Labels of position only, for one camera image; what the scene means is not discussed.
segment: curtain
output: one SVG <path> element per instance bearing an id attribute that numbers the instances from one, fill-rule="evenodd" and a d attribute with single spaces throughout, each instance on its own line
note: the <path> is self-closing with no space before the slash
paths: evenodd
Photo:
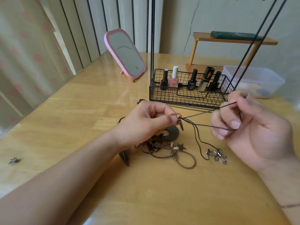
<path id="1" fill-rule="evenodd" d="M 38 0 L 0 0 L 0 135 L 73 74 Z"/>

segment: pink mirror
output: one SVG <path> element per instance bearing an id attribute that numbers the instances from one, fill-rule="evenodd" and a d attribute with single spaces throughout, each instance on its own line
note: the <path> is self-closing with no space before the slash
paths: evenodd
<path id="1" fill-rule="evenodd" d="M 105 44 L 122 72 L 135 79 L 145 71 L 145 63 L 129 35 L 118 28 L 104 35 Z"/>

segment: wire rack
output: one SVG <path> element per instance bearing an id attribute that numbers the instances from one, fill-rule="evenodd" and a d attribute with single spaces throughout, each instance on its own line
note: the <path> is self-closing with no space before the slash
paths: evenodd
<path id="1" fill-rule="evenodd" d="M 172 71 L 169 70 L 168 79 L 171 75 Z M 163 79 L 163 69 L 155 69 L 149 87 L 149 100 L 178 105 L 218 108 L 227 100 L 228 94 L 234 89 L 226 75 L 220 76 L 217 90 L 206 92 L 198 92 L 197 90 L 203 73 L 197 74 L 197 84 L 193 90 L 187 89 L 188 81 L 192 76 L 191 72 L 178 71 L 177 76 L 179 78 L 177 88 L 164 87 L 166 90 L 161 90 L 160 81 Z"/>

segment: hand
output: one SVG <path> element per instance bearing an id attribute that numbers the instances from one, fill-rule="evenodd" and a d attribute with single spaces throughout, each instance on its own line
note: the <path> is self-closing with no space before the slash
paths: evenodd
<path id="1" fill-rule="evenodd" d="M 144 100 L 114 130 L 120 144 L 128 148 L 158 135 L 170 125 L 177 125 L 177 115 L 171 115 L 174 113 L 175 111 L 164 103 Z"/>
<path id="2" fill-rule="evenodd" d="M 237 129 L 236 131 L 211 127 L 219 140 L 225 139 L 233 152 L 255 171 L 295 156 L 293 131 L 290 123 L 276 115 L 245 91 L 229 94 L 228 102 L 212 113 L 213 126 Z M 238 116 L 241 111 L 242 122 Z"/>

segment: forearm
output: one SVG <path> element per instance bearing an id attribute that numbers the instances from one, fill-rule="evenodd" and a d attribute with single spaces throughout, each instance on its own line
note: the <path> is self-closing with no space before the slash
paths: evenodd
<path id="1" fill-rule="evenodd" d="M 113 129 L 0 199 L 0 224 L 65 224 L 121 151 Z"/>
<path id="2" fill-rule="evenodd" d="M 259 173 L 293 225 L 300 224 L 300 161 L 296 156 Z"/>

